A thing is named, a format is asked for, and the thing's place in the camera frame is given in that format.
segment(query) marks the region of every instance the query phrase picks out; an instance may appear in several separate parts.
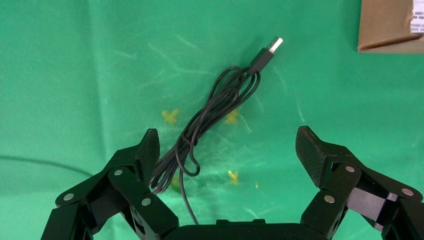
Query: green cloth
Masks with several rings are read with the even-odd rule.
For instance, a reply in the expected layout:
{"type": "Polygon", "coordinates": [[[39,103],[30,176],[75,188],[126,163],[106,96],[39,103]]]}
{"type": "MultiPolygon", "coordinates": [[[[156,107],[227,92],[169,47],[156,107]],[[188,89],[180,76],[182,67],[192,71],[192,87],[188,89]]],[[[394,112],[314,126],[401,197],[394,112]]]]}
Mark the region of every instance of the green cloth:
{"type": "MultiPolygon", "coordinates": [[[[0,239],[39,239],[56,197],[146,129],[164,154],[218,74],[274,36],[257,92],[195,149],[201,172],[185,182],[199,222],[298,223],[318,191],[295,153],[302,125],[424,192],[424,56],[358,53],[360,3],[2,1],[0,239]]],[[[177,190],[160,198],[192,224],[177,190]]],[[[349,212],[334,239],[379,234],[349,212]]],[[[117,215],[95,239],[137,238],[117,215]]]]}

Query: metal usb tip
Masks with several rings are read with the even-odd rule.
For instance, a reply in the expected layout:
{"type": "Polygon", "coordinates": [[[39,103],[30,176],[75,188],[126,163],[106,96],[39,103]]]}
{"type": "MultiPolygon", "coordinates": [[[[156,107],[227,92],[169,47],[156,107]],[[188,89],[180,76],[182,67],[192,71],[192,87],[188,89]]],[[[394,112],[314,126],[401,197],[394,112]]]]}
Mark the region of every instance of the metal usb tip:
{"type": "Polygon", "coordinates": [[[276,37],[274,41],[268,45],[268,51],[272,54],[278,49],[278,47],[283,43],[283,39],[281,37],[276,37]]]}

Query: brown cardboard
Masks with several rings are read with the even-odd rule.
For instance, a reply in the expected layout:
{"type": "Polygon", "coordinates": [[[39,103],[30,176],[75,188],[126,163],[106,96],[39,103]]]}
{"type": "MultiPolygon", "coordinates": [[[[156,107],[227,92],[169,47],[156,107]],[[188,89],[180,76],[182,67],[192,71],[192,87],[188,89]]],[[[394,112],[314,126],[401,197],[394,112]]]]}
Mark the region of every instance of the brown cardboard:
{"type": "Polygon", "coordinates": [[[413,0],[362,0],[358,51],[424,54],[424,36],[411,33],[413,0]]]}

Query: yellow tape mark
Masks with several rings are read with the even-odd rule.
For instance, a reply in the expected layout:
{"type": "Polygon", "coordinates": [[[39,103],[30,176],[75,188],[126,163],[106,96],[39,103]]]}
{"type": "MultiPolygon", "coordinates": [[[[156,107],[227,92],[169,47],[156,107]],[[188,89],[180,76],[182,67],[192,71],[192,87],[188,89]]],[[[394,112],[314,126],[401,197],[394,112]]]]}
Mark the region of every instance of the yellow tape mark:
{"type": "Polygon", "coordinates": [[[177,123],[177,115],[180,110],[174,109],[172,112],[168,112],[167,110],[162,111],[163,121],[168,124],[176,124],[177,123]]]}
{"type": "Polygon", "coordinates": [[[239,173],[238,172],[233,172],[231,170],[228,171],[228,176],[229,176],[229,181],[230,183],[234,184],[234,185],[239,185],[239,173]]]}
{"type": "Polygon", "coordinates": [[[171,180],[170,187],[175,191],[180,191],[180,179],[177,176],[174,176],[171,180]]]}
{"type": "Polygon", "coordinates": [[[237,115],[239,114],[239,110],[234,109],[230,113],[227,114],[225,119],[225,124],[228,125],[237,125],[239,122],[237,121],[237,115]]]}

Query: silver screw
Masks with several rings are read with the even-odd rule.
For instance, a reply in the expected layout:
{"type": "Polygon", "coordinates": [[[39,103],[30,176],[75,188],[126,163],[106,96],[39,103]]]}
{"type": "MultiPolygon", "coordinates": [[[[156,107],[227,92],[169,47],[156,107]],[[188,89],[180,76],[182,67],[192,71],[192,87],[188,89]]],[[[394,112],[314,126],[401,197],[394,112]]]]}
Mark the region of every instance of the silver screw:
{"type": "Polygon", "coordinates": [[[348,172],[351,172],[351,173],[355,172],[355,168],[353,168],[353,167],[351,167],[351,166],[347,166],[347,167],[346,167],[346,170],[347,170],[348,172]]]}
{"type": "Polygon", "coordinates": [[[69,200],[71,200],[71,199],[73,199],[74,198],[74,194],[73,193],[68,193],[68,194],[66,194],[64,197],[63,197],[63,200],[65,200],[65,201],[69,201],[69,200]]]}
{"type": "Polygon", "coordinates": [[[143,206],[147,206],[152,202],[152,200],[150,200],[150,198],[145,198],[143,199],[143,201],[141,201],[141,205],[143,206]]]}
{"type": "Polygon", "coordinates": [[[324,200],[327,203],[333,204],[334,203],[334,197],[330,196],[330,195],[325,195],[324,200]]]}
{"type": "Polygon", "coordinates": [[[122,174],[122,170],[116,170],[115,173],[113,173],[115,176],[119,176],[122,174]]]}
{"type": "Polygon", "coordinates": [[[413,196],[414,192],[409,190],[408,188],[402,188],[402,192],[408,196],[413,196]]]}

